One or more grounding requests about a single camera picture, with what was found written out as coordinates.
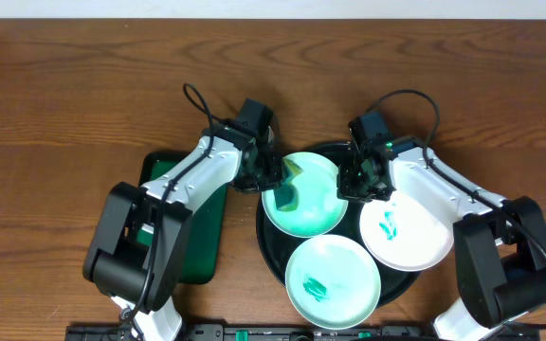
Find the white plate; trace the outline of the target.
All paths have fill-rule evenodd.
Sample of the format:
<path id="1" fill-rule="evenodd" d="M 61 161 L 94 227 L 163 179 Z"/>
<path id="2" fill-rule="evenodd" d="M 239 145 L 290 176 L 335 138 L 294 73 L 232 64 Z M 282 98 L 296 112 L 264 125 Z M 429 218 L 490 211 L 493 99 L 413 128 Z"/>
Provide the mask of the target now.
<path id="1" fill-rule="evenodd" d="M 404 272 L 435 266 L 453 246 L 449 230 L 401 192 L 393 193 L 388 201 L 365 204 L 359 216 L 359 233 L 376 260 Z"/>

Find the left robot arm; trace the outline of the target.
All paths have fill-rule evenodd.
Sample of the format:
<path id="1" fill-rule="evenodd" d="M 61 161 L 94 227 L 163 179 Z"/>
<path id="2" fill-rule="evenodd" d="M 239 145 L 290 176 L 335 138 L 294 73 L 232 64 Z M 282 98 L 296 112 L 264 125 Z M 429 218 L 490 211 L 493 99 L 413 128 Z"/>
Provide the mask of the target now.
<path id="1" fill-rule="evenodd" d="M 207 128 L 171 170 L 106 197 L 82 268 L 121 308 L 140 340 L 174 340 L 183 319 L 172 292 L 182 272 L 194 213 L 219 188 L 259 192 L 281 182 L 281 158 L 267 123 L 226 120 Z"/>

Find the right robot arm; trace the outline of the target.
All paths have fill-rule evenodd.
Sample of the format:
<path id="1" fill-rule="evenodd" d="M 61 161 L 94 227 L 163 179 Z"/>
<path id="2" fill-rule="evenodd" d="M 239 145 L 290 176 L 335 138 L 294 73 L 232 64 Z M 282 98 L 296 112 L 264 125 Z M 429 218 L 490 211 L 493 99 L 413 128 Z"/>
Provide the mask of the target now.
<path id="1" fill-rule="evenodd" d="M 459 299 L 433 322 L 443 340 L 546 330 L 546 222 L 523 196 L 478 187 L 414 137 L 356 137 L 338 195 L 367 204 L 405 194 L 452 230 Z"/>

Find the green yellow sponge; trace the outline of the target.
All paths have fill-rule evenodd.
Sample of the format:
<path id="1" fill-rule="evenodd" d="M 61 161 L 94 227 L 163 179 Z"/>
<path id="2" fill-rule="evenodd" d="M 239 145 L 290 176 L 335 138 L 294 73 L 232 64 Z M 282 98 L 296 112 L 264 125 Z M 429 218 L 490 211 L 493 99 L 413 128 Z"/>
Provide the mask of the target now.
<path id="1" fill-rule="evenodd" d="M 283 160 L 282 183 L 279 188 L 275 188 L 273 191 L 278 211 L 289 212 L 298 208 L 298 190 L 292 182 L 302 173 L 303 169 L 296 162 L 290 159 Z"/>

